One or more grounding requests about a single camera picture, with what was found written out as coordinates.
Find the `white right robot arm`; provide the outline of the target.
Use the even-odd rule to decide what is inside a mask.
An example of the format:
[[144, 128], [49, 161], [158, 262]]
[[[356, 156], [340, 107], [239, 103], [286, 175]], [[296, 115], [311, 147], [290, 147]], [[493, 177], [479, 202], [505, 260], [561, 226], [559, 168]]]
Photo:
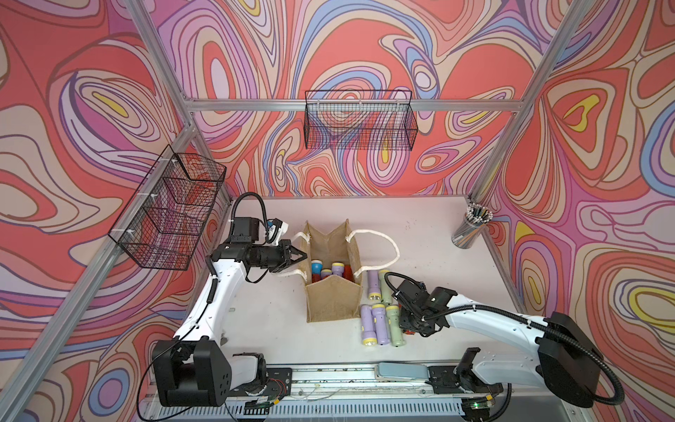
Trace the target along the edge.
[[392, 291], [402, 307], [400, 326], [405, 331], [428, 338], [445, 328], [466, 330], [517, 349], [512, 355], [470, 353], [470, 381], [545, 387], [581, 408], [599, 401], [599, 363], [604, 357], [570, 316], [517, 314], [449, 288], [427, 291], [423, 283], [408, 278]]

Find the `brown burlap tote bag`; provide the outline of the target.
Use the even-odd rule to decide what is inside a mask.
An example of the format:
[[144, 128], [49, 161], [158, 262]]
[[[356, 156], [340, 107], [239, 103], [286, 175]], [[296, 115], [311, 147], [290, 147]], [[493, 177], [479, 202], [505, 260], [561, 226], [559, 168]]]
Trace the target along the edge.
[[[394, 256], [381, 264], [365, 264], [361, 260], [357, 242], [358, 235], [373, 235], [385, 239], [392, 247]], [[351, 227], [345, 221], [334, 230], [325, 234], [306, 223], [304, 228], [294, 235], [299, 249], [307, 254], [306, 260], [284, 270], [279, 277], [298, 276], [303, 281], [309, 323], [339, 321], [360, 316], [360, 304], [368, 271], [389, 269], [398, 260], [401, 253], [397, 243], [390, 236], [376, 230]], [[321, 281], [312, 281], [311, 263], [320, 260], [325, 265], [341, 262], [352, 269], [353, 278], [330, 275]]]

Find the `blue flashlight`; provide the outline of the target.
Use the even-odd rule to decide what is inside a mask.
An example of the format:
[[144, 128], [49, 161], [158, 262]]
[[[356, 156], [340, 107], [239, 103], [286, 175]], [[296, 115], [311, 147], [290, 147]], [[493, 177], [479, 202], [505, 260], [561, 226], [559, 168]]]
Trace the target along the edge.
[[323, 261], [322, 260], [312, 260], [310, 262], [311, 274], [321, 274], [323, 271]]

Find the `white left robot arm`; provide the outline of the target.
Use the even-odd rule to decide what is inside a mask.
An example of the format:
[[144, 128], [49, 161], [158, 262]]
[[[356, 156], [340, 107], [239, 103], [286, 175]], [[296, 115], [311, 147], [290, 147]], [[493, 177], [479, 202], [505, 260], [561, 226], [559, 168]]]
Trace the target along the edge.
[[230, 304], [253, 267], [279, 273], [307, 258], [288, 239], [276, 245], [225, 242], [214, 250], [207, 261], [210, 278], [186, 321], [173, 339], [158, 342], [152, 352], [162, 406], [219, 407], [232, 390], [265, 389], [263, 354], [226, 355], [221, 349]]

